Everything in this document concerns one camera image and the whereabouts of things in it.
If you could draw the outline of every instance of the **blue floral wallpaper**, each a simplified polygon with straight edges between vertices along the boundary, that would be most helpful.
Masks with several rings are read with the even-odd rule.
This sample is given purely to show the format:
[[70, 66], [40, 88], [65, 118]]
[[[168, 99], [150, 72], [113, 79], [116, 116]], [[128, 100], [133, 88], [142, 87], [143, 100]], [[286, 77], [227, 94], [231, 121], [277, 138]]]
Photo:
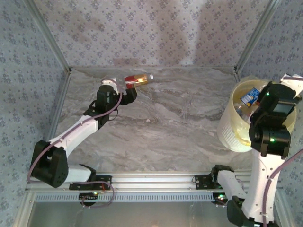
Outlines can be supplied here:
[[0, 226], [10, 227], [65, 75], [23, 1], [0, 9]]
[[269, 0], [34, 0], [71, 66], [234, 66]]
[[[269, 22], [259, 43], [244, 66], [241, 77], [249, 74], [278, 81], [284, 72], [303, 76], [303, 2], [284, 0]], [[303, 148], [303, 103], [292, 133], [290, 155]], [[303, 157], [280, 175], [294, 219], [303, 226]]]

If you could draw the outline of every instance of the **plastic bucket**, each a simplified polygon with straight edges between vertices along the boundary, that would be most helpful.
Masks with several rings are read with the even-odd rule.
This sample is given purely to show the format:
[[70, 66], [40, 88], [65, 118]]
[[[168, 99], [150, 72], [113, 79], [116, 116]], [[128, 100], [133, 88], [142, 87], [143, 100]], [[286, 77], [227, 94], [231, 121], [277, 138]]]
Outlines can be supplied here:
[[[226, 148], [235, 152], [251, 150], [251, 141], [248, 133], [250, 125], [237, 114], [233, 104], [238, 103], [240, 98], [253, 87], [261, 91], [267, 84], [268, 82], [262, 80], [248, 80], [240, 82], [234, 87], [217, 128], [219, 140]], [[296, 118], [297, 111], [295, 108], [284, 122], [289, 132], [293, 131]]]

